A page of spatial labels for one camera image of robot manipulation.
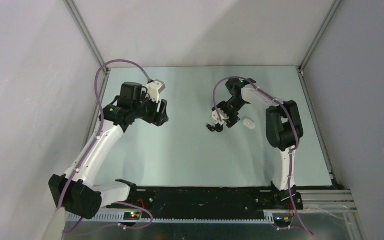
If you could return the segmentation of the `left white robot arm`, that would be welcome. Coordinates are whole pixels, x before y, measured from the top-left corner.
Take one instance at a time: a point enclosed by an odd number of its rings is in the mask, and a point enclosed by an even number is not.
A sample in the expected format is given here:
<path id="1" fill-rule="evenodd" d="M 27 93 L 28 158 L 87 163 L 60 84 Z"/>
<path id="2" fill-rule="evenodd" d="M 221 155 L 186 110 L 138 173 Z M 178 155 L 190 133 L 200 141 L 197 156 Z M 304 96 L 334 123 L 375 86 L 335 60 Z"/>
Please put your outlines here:
<path id="1" fill-rule="evenodd" d="M 120 94 L 102 109 L 99 127 L 78 158 L 65 173 L 50 178 L 48 185 L 58 208 L 90 220 L 101 208 L 116 202 L 125 208 L 136 206 L 138 194 L 131 190 L 135 184 L 116 180 L 96 185 L 95 180 L 115 143 L 136 120 L 157 127 L 168 122 L 168 102 L 160 98 L 165 88 L 160 80 L 150 80 L 145 86 L 134 82 L 121 85 Z"/>

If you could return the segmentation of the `white earbud charging case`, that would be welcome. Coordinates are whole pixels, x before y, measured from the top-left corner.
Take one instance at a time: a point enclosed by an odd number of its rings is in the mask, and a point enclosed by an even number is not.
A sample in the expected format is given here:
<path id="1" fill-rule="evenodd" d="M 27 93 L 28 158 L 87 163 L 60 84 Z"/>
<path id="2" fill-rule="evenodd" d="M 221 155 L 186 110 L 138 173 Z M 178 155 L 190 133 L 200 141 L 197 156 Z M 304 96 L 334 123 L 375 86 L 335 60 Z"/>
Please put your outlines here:
<path id="1" fill-rule="evenodd" d="M 242 120 L 242 123 L 245 127 L 247 127 L 250 130 L 254 130 L 256 128 L 256 124 L 249 118 L 244 118 Z"/>

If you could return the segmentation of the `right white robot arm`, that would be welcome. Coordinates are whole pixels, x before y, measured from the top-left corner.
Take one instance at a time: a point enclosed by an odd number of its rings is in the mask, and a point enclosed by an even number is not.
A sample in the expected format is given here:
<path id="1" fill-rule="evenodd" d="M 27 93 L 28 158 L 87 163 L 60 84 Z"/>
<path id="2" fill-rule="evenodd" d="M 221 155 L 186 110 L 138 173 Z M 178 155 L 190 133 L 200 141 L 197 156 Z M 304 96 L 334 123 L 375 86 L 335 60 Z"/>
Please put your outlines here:
<path id="1" fill-rule="evenodd" d="M 265 112 L 265 132 L 270 146 L 279 150 L 275 159 L 275 172 L 271 181 L 271 204 L 277 209 L 299 208 L 294 177 L 296 151 L 304 135 L 298 105 L 295 101 L 284 101 L 257 86 L 251 78 L 226 77 L 216 85 L 225 83 L 231 97 L 227 101 L 214 103 L 210 119 L 213 125 L 206 127 L 211 132 L 222 132 L 240 121 L 239 112 L 245 105 L 254 105 Z"/>

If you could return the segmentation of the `black earbud pair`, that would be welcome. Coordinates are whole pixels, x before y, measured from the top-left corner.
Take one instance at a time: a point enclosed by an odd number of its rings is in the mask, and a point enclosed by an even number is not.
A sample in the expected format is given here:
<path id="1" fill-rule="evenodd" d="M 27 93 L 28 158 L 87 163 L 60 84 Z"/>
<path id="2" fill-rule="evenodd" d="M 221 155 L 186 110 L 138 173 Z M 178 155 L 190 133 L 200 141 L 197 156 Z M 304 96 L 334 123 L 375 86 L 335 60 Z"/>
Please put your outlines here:
<path id="1" fill-rule="evenodd" d="M 211 125 L 211 124 L 207 124 L 207 125 L 206 125 L 206 128 L 207 128 L 210 132 L 215 132 L 215 131 L 217 130 L 216 125 Z"/>

